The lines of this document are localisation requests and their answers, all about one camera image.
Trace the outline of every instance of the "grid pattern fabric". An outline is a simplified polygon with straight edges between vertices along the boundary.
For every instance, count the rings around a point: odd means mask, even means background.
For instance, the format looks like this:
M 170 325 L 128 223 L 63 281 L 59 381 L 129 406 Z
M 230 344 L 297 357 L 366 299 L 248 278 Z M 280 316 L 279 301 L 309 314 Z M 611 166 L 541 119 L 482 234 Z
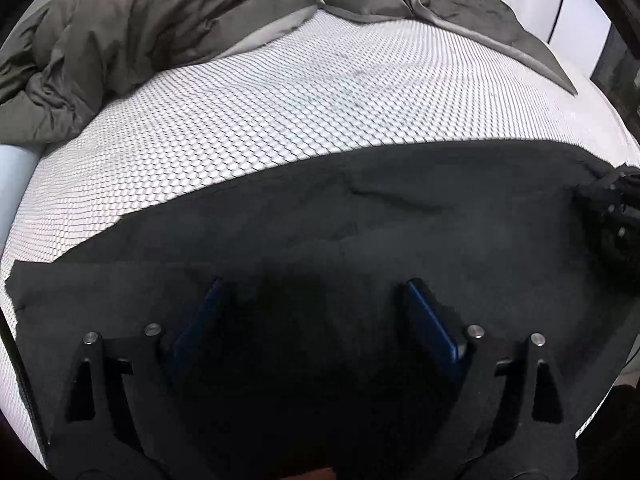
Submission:
M 160 73 L 40 161 L 0 262 L 2 311 L 15 335 L 4 291 L 14 260 L 53 261 L 121 215 L 302 158 L 377 144 L 548 139 L 640 164 L 616 111 L 565 69 L 578 97 L 436 27 L 360 25 L 319 11 L 258 50 Z M 0 408 L 39 456 L 4 348 Z

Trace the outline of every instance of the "round metal bolt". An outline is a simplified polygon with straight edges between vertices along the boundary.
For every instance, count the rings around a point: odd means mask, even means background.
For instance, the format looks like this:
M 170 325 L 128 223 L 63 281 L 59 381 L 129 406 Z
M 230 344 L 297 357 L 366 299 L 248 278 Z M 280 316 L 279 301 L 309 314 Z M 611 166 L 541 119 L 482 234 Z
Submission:
M 87 332 L 82 336 L 82 342 L 85 345 L 92 345 L 96 341 L 98 341 L 98 333 L 97 332 Z
M 546 339 L 542 334 L 536 332 L 535 334 L 531 334 L 531 342 L 535 346 L 544 346 L 546 343 Z
M 158 335 L 161 332 L 162 327 L 158 325 L 158 323 L 149 323 L 147 326 L 145 326 L 145 335 L 148 335 L 149 337 Z
M 469 325 L 466 329 L 466 333 L 468 333 L 473 339 L 480 339 L 484 335 L 484 328 L 480 325 Z

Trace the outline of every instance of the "crumpled blanket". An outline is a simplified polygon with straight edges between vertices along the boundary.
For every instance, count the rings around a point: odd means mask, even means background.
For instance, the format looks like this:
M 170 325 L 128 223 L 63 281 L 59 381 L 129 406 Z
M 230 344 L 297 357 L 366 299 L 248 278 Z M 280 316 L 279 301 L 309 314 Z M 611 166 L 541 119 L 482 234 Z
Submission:
M 257 48 L 318 6 L 363 23 L 417 18 L 514 57 L 575 94 L 501 0 L 52 0 L 0 50 L 0 143 L 78 136 L 155 73 Z

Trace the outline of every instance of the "black mechanical device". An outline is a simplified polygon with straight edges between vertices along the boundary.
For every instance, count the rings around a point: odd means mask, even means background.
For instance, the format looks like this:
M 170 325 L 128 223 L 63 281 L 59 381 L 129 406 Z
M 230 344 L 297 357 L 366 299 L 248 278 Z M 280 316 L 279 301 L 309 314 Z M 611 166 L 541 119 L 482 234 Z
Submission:
M 224 287 L 161 364 L 161 327 L 80 343 L 49 443 L 50 471 L 60 480 L 216 478 L 174 408 L 167 375 L 179 375 Z M 543 335 L 510 342 L 479 325 L 463 326 L 421 280 L 404 286 L 402 308 L 415 339 L 459 386 L 448 419 L 408 480 L 569 480 L 577 473 L 574 435 L 562 403 L 560 374 Z

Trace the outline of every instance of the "metal screw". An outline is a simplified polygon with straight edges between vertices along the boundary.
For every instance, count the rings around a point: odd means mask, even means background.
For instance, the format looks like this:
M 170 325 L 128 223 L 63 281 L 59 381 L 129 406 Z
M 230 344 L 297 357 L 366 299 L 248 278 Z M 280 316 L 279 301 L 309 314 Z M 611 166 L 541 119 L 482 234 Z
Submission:
M 535 334 L 531 334 L 531 342 L 535 346 L 544 346 L 546 343 L 546 339 L 542 334 L 536 332 Z
M 466 329 L 466 333 L 468 333 L 473 339 L 480 339 L 484 335 L 484 328 L 480 325 L 469 325 Z
M 145 335 L 153 337 L 162 332 L 162 327 L 158 323 L 149 323 L 145 326 Z
M 87 332 L 86 334 L 84 334 L 84 336 L 82 336 L 82 342 L 85 345 L 92 345 L 96 341 L 98 341 L 98 333 L 97 332 Z

